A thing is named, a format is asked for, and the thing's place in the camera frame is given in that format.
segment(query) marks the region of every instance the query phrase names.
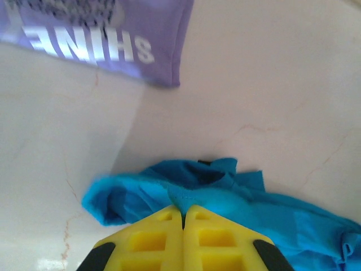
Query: floor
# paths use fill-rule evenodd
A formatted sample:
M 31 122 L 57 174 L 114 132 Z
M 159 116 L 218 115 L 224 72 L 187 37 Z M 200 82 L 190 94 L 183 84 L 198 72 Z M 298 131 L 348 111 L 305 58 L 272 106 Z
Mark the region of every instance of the floor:
M 94 176 L 234 156 L 268 191 L 361 222 L 361 10 L 195 0 L 181 87 L 0 45 L 0 269 L 75 270 Z

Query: purple cloth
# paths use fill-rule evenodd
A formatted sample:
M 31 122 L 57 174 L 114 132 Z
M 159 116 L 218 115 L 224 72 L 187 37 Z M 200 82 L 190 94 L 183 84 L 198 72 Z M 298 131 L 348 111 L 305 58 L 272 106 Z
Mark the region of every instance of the purple cloth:
M 0 40 L 179 85 L 193 0 L 1 0 Z

